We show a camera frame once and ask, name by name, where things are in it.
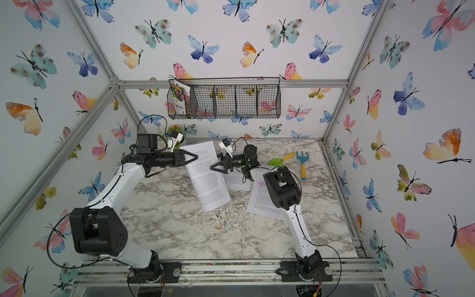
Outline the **document with green highlight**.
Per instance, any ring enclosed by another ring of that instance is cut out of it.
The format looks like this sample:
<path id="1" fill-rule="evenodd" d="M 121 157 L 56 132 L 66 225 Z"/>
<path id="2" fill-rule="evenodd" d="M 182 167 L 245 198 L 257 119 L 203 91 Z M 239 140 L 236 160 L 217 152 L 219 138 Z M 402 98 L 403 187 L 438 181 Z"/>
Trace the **document with green highlight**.
<path id="1" fill-rule="evenodd" d="M 252 182 L 246 179 L 242 173 L 238 171 L 223 174 L 225 185 L 228 190 L 250 191 Z"/>

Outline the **plain text document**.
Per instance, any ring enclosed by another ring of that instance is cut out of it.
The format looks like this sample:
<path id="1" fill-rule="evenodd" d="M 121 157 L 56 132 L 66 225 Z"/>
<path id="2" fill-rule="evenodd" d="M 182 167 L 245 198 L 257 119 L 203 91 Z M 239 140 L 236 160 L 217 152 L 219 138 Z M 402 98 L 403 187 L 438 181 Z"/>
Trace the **plain text document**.
<path id="1" fill-rule="evenodd" d="M 230 202 L 223 175 L 210 169 L 211 165 L 218 162 L 214 143 L 202 142 L 181 149 L 195 153 L 199 157 L 197 161 L 185 167 L 202 210 L 208 212 Z"/>

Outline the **document with purple highlight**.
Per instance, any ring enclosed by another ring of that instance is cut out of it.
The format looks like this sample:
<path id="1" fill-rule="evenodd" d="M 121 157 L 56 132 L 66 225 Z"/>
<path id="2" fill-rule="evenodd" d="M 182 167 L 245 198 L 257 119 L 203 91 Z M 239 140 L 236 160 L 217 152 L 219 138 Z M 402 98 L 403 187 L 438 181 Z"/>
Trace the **document with purple highlight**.
<path id="1" fill-rule="evenodd" d="M 282 211 L 272 202 L 264 181 L 253 182 L 247 211 L 271 219 L 285 220 Z"/>

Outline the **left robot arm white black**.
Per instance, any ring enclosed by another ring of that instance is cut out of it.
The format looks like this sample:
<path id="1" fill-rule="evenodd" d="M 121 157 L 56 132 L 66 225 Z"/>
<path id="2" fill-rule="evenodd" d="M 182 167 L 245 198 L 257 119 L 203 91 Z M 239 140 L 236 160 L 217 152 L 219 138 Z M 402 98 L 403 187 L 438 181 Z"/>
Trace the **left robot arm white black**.
<path id="1" fill-rule="evenodd" d="M 165 148 L 158 148 L 157 134 L 138 134 L 137 143 L 121 160 L 121 165 L 105 189 L 86 207 L 69 215 L 74 247 L 79 254 L 111 257 L 134 269 L 146 269 L 153 252 L 135 244 L 119 215 L 135 186 L 151 177 L 151 169 L 182 167 L 198 159 L 176 149 L 183 135 L 173 132 Z"/>

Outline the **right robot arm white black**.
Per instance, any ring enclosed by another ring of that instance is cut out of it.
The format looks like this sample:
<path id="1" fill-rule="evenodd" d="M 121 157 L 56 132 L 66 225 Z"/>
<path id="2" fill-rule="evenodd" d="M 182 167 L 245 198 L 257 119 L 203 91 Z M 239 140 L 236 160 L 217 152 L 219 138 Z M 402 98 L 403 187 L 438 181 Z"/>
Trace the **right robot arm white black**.
<path id="1" fill-rule="evenodd" d="M 258 161 L 257 147 L 248 144 L 244 147 L 243 153 L 233 155 L 233 148 L 230 142 L 225 139 L 220 142 L 220 147 L 226 150 L 217 155 L 219 161 L 210 166 L 215 172 L 228 174 L 238 168 L 244 179 L 253 182 L 263 182 L 265 190 L 275 209 L 279 210 L 291 232 L 298 272 L 304 280 L 321 278 L 328 266 L 323 261 L 320 252 L 310 238 L 301 211 L 301 186 L 294 179 L 293 173 L 287 167 L 277 167 L 274 169 L 262 168 Z"/>

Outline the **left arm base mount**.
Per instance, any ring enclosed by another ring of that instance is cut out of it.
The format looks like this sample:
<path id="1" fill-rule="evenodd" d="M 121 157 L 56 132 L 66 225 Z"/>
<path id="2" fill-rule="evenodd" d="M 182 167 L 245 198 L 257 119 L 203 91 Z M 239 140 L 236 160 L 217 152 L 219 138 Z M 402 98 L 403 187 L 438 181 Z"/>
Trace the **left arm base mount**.
<path id="1" fill-rule="evenodd" d="M 127 282 L 131 284 L 178 283 L 182 268 L 180 262 L 151 262 L 147 268 L 131 269 Z"/>

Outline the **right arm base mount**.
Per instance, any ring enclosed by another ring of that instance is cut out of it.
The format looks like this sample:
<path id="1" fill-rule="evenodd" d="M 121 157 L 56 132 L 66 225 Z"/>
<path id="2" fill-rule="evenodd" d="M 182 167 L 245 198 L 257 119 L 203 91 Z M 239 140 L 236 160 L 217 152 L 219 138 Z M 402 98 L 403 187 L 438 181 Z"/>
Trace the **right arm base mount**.
<path id="1" fill-rule="evenodd" d="M 302 261 L 282 261 L 275 273 L 282 278 L 282 282 L 333 281 L 333 272 L 327 261 L 310 265 Z"/>

